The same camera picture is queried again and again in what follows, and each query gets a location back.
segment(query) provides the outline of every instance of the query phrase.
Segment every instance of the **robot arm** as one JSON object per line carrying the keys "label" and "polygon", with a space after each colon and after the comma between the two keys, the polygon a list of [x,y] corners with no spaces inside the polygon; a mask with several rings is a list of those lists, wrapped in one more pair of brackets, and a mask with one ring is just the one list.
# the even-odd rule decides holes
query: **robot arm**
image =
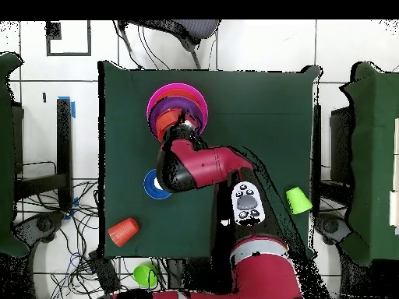
{"label": "robot arm", "polygon": [[300,299],[288,246],[252,164],[228,147],[201,149],[191,133],[188,125],[171,128],[158,154],[157,180],[168,192],[233,181],[235,288],[228,295],[165,292],[154,299]]}

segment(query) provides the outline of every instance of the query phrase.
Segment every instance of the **blue tape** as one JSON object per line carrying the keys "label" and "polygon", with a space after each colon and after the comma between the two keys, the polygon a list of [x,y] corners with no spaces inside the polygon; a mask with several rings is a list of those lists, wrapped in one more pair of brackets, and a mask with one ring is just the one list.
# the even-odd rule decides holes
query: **blue tape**
{"label": "blue tape", "polygon": [[[71,100],[71,97],[58,97],[59,100]],[[71,116],[76,118],[75,101],[71,102]]]}
{"label": "blue tape", "polygon": [[[73,204],[72,204],[72,206],[74,206],[74,207],[78,207],[79,206],[79,197],[75,197],[74,199],[73,199]],[[71,209],[70,211],[69,211],[69,214],[71,215],[71,216],[73,216],[74,214],[75,214],[75,210],[74,209]],[[64,220],[70,220],[71,219],[71,217],[68,215],[68,216],[65,216],[64,217]]]}
{"label": "blue tape", "polygon": [[76,118],[76,113],[75,113],[75,101],[71,103],[71,116],[72,118]]}

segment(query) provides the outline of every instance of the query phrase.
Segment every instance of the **white tile floor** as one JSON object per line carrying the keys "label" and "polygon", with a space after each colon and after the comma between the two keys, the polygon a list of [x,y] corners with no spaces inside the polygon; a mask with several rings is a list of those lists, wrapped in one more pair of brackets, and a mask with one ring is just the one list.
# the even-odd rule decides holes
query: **white tile floor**
{"label": "white tile floor", "polygon": [[[135,68],[125,45],[115,34],[112,21],[91,21],[91,56],[46,56],[44,22],[1,22],[0,51],[13,51],[21,55],[24,63],[9,79],[15,101],[25,109],[23,127],[24,162],[54,161],[55,100],[69,96],[76,102],[76,117],[72,119],[73,177],[74,185],[83,181],[95,182],[98,177],[97,143],[97,61],[109,60],[127,69]],[[52,40],[53,51],[86,51],[84,35],[86,21],[61,21],[62,39]],[[171,69],[194,69],[191,55],[172,35],[144,29],[152,52]],[[137,26],[130,26],[126,33],[136,60],[145,68],[155,66],[141,45]],[[323,68],[320,88],[322,106],[322,164],[330,165],[329,117],[333,109],[348,105],[339,86],[349,80],[351,66],[358,61],[375,62],[382,70],[397,71],[399,63],[399,33],[397,22],[379,20],[224,20],[218,34],[218,68],[221,70],[253,69],[257,71],[297,72],[306,65],[317,64]],[[204,40],[197,52],[203,69],[215,70],[216,44],[210,56],[215,36]],[[157,61],[159,69],[166,69]],[[50,174],[52,165],[41,164],[25,167],[25,175]],[[328,168],[322,169],[328,179]],[[75,188],[75,196],[83,187]],[[41,208],[19,203],[16,221]],[[81,204],[95,206],[89,194]],[[81,220],[84,215],[76,213]],[[90,219],[92,228],[98,226],[96,218]],[[76,250],[76,228],[64,220],[62,229],[69,238],[69,246]],[[88,251],[98,245],[98,230],[86,228],[84,236]],[[314,248],[318,252],[316,264],[331,294],[336,297],[341,281],[341,267],[337,249],[323,243],[315,234]],[[34,262],[37,299],[50,299],[55,288],[50,273],[64,278],[70,254],[61,232],[50,244],[40,244]],[[137,287],[128,271],[147,259],[116,260],[115,268],[127,287]],[[98,287],[90,282],[92,289]],[[87,299],[87,296],[69,295],[68,299]]]}

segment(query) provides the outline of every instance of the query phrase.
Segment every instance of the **black frame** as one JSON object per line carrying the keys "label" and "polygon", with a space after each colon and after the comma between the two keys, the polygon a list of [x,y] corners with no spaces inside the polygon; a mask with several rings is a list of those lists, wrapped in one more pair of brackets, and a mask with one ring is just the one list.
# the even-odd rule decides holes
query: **black frame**
{"label": "black frame", "polygon": [[[23,113],[20,104],[16,112]],[[72,142],[71,101],[57,100],[57,174],[38,178],[18,178],[14,187],[14,200],[58,189],[59,208],[69,211],[72,207]],[[22,162],[22,118],[14,119],[16,159]]]}
{"label": "black frame", "polygon": [[91,56],[91,25],[87,21],[87,52],[86,53],[52,53],[50,40],[61,40],[61,23],[46,22],[46,53],[47,56]]}

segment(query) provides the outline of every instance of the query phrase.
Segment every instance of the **black cable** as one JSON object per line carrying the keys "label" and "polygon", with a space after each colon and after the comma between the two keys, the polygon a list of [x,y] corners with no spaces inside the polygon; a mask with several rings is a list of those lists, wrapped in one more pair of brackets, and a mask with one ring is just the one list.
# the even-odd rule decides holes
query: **black cable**
{"label": "black cable", "polygon": [[166,270],[166,272],[170,275],[172,275],[176,280],[180,281],[181,278],[180,276],[177,276],[176,274],[174,274],[165,264],[164,264],[164,260],[159,258],[159,260],[161,261],[162,266],[164,267],[164,269]]}
{"label": "black cable", "polygon": [[129,274],[129,275],[125,276],[125,277],[122,277],[122,278],[120,279],[120,281],[122,281],[122,280],[124,280],[124,279],[127,279],[128,277],[131,277],[131,276],[132,276],[132,275]]}
{"label": "black cable", "polygon": [[55,174],[57,173],[57,166],[55,165],[54,162],[51,162],[51,161],[26,163],[26,164],[22,164],[22,166],[36,165],[36,164],[53,164],[53,165],[54,165],[54,173],[55,173]]}
{"label": "black cable", "polygon": [[96,206],[98,208],[98,190],[93,191],[93,197],[94,197],[94,202],[96,203]]}
{"label": "black cable", "polygon": [[336,208],[336,209],[321,209],[321,210],[319,211],[319,213],[331,212],[331,211],[341,211],[341,210],[343,210],[343,209],[347,209],[347,207],[346,207],[346,206],[342,206],[342,207],[339,207],[339,208]]}
{"label": "black cable", "polygon": [[326,168],[331,168],[331,166],[327,166],[327,165],[320,165],[321,167],[326,167]]}
{"label": "black cable", "polygon": [[218,30],[219,30],[219,25],[217,25],[216,37],[215,37],[215,40],[216,40],[216,58],[215,58],[216,70],[218,70],[218,68],[217,68],[217,49],[219,48],[219,32],[218,32]]}
{"label": "black cable", "polygon": [[208,39],[209,39],[210,37],[212,37],[212,36],[219,30],[219,26],[220,26],[220,24],[221,24],[221,19],[219,19],[218,21],[219,21],[219,23],[217,24],[215,31],[208,37]]}
{"label": "black cable", "polygon": [[128,53],[129,53],[130,59],[137,65],[137,68],[138,68],[138,69],[145,69],[143,66],[141,66],[139,63],[137,63],[137,62],[133,59],[133,57],[132,57],[132,52],[131,52],[132,48],[130,47],[129,42],[128,42],[127,40],[125,40],[125,38],[122,37],[122,36],[118,33],[118,28],[116,27],[115,21],[112,20],[112,22],[113,22],[113,24],[114,24],[114,28],[115,28],[116,35],[117,35],[118,37],[120,37],[120,38],[123,40],[123,42],[125,43],[126,47],[128,48]]}
{"label": "black cable", "polygon": [[123,265],[125,266],[125,270],[126,270],[126,272],[127,272],[128,274],[131,274],[131,272],[130,272],[130,271],[128,271],[128,268],[126,267],[125,258],[122,258],[122,259],[123,259]]}
{"label": "black cable", "polygon": [[[76,248],[77,248],[77,250],[78,250],[78,253],[79,253],[83,258],[85,258],[85,254],[86,254],[86,251],[87,251],[86,239],[84,238],[84,236],[83,236],[82,233],[80,232],[80,230],[79,230],[79,225],[76,225],[76,221],[75,221],[74,217],[72,217],[72,221],[73,221],[73,224],[74,224],[74,226],[75,226],[75,228],[76,228]],[[82,242],[82,253],[79,252],[79,236],[80,236],[80,239],[81,239],[81,242]]]}
{"label": "black cable", "polygon": [[[161,287],[161,290],[166,290],[165,286],[164,286],[164,284],[166,284],[166,281],[165,281],[164,277],[162,276],[161,266],[159,265],[159,258],[154,258],[154,259],[157,260],[157,265],[154,265],[153,258],[150,258],[151,264],[153,266],[155,266],[157,269],[159,269],[159,271],[160,271],[159,273],[160,274],[156,274],[154,271],[153,271],[153,274],[157,278],[157,280],[159,282],[159,285]],[[150,277],[148,278],[148,288],[150,289]]]}
{"label": "black cable", "polygon": [[342,214],[340,214],[340,213],[337,211],[337,208],[334,208],[331,204],[329,204],[328,202],[326,202],[324,199],[320,199],[320,201],[326,203],[331,209],[333,209],[333,211],[335,211],[337,214],[339,214],[340,216],[342,216]]}
{"label": "black cable", "polygon": [[57,198],[54,197],[54,196],[45,195],[45,194],[39,194],[39,196],[46,197],[46,198],[48,198],[48,199],[54,199],[54,200],[58,203]]}
{"label": "black cable", "polygon": [[[78,220],[78,219],[76,219],[75,218],[75,221],[77,221],[78,223],[80,223],[80,224],[82,224],[83,223],[83,221],[87,218],[88,216],[85,216],[82,220]],[[99,227],[91,227],[91,226],[89,226],[87,223],[90,221],[90,218],[89,218],[89,220],[83,225],[83,229],[84,228],[90,228],[90,229],[99,229]]]}
{"label": "black cable", "polygon": [[162,61],[160,58],[158,58],[150,49],[150,46],[148,46],[148,43],[146,41],[146,35],[144,34],[144,27],[143,27],[143,39],[144,39],[144,43],[146,44],[146,46],[148,47],[148,50],[150,51],[150,53],[159,61],[161,62],[164,66],[166,66],[168,68],[168,70],[170,70],[171,68],[169,68],[164,61]]}
{"label": "black cable", "polygon": [[82,194],[81,194],[80,197],[78,198],[78,201],[80,202],[81,198],[84,197],[85,194],[87,194],[87,193],[89,192],[89,190],[91,190],[92,187],[94,187],[94,186],[97,185],[97,184],[98,184],[98,181],[95,181],[95,182],[89,182],[89,181],[88,181],[87,184],[86,184],[86,187],[83,189]]}
{"label": "black cable", "polygon": [[[26,197],[26,199],[29,199],[31,202],[35,202],[37,204],[40,204],[40,202],[35,201],[34,199],[32,199],[31,197]],[[46,202],[47,205],[53,206],[53,205],[58,205],[58,202]]]}
{"label": "black cable", "polygon": [[212,43],[212,46],[210,47],[210,55],[209,55],[208,70],[209,70],[209,67],[210,67],[210,57],[212,56],[212,50],[214,49],[214,43],[215,43],[215,41],[216,41],[216,40],[214,40],[214,42]]}
{"label": "black cable", "polygon": [[73,252],[71,252],[71,249],[69,248],[69,240],[68,237],[66,236],[66,234],[64,233],[64,231],[60,228],[59,231],[61,231],[62,235],[64,235],[65,239],[66,239],[66,248],[68,249],[68,252],[71,255],[74,255]]}
{"label": "black cable", "polygon": [[51,299],[55,299],[55,297],[54,297],[54,293],[55,293],[55,290],[58,288],[58,291],[59,291],[59,293],[61,294],[61,299],[64,299],[64,297],[62,296],[62,288],[64,287],[64,286],[62,286],[60,283],[59,283],[59,281],[57,280],[57,278],[55,277],[55,275],[54,274],[50,274],[50,278],[51,278],[51,280],[55,283],[55,285],[56,285],[56,287],[54,288],[54,290],[53,290],[53,293],[51,294]]}
{"label": "black cable", "polygon": [[83,289],[87,292],[87,295],[89,296],[89,299],[91,299],[90,293],[87,290],[87,288],[84,286],[84,284],[82,282],[80,282],[79,277],[76,277],[76,278],[78,279],[78,281],[79,281],[80,285],[83,287]]}
{"label": "black cable", "polygon": [[143,45],[144,51],[146,51],[148,57],[150,58],[150,60],[153,62],[153,64],[155,65],[155,68],[157,68],[157,70],[159,70],[159,68],[157,67],[157,65],[155,64],[153,58],[151,58],[150,54],[148,54],[148,51],[146,49],[146,46],[144,46],[143,41],[141,40],[141,36],[140,36],[140,29],[139,26],[137,26],[137,33],[139,34],[139,38],[140,38],[140,42]]}

